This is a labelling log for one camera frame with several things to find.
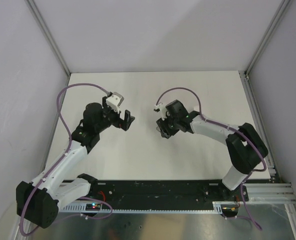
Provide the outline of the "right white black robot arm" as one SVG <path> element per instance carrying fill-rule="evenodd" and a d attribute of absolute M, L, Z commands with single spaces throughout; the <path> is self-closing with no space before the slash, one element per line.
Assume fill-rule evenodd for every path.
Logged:
<path fill-rule="evenodd" d="M 181 131 L 203 135 L 227 146 L 232 166 L 219 187 L 220 197 L 226 201 L 236 196 L 236 188 L 268 155 L 266 145 L 249 123 L 230 126 L 215 122 L 195 110 L 188 112 L 178 100 L 167 105 L 159 103 L 154 111 L 161 114 L 156 123 L 163 138 L 169 139 Z"/>

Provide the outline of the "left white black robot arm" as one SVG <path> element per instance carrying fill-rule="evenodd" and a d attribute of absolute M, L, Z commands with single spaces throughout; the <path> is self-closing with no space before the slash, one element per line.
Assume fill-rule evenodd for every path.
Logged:
<path fill-rule="evenodd" d="M 83 119 L 72 132 L 70 142 L 60 157 L 30 183 L 22 181 L 16 188 L 17 214 L 41 228 L 49 227 L 59 210 L 85 197 L 94 199 L 99 192 L 96 179 L 85 173 L 62 186 L 67 173 L 77 166 L 100 140 L 100 133 L 114 126 L 127 131 L 135 117 L 126 110 L 124 118 L 106 103 L 90 103 Z"/>

